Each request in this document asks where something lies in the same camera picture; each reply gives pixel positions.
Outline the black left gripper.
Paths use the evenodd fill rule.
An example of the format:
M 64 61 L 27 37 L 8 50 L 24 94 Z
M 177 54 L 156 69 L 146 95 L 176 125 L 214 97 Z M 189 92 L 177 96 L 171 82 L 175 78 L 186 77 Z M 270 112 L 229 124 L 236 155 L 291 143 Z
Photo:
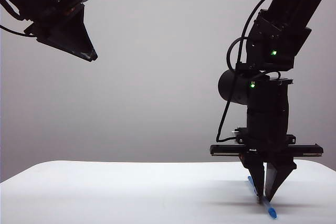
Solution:
M 83 22 L 84 10 L 84 4 L 79 1 L 61 0 L 56 7 L 33 21 L 24 33 L 85 61 L 95 61 L 98 55 Z

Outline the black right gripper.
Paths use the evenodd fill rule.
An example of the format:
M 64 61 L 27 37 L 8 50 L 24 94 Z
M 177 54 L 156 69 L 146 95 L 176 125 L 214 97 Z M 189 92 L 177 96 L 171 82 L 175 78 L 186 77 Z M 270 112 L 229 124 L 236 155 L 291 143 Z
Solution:
M 222 144 L 214 144 L 209 148 L 212 156 L 238 156 L 245 154 L 258 154 L 264 162 L 271 162 L 275 158 L 284 157 L 320 157 L 323 148 L 318 145 L 297 145 L 296 137 L 287 134 L 281 141 L 267 142 L 251 138 L 245 127 L 238 127 L 233 131 L 234 136 L 222 140 Z M 224 144 L 234 140 L 235 144 Z M 243 166 L 249 170 L 254 187 L 257 192 L 258 201 L 261 203 L 264 196 L 265 168 L 263 161 L 256 159 L 243 159 Z M 290 161 L 285 164 L 267 163 L 265 196 L 272 200 L 278 188 L 297 168 L 297 165 Z

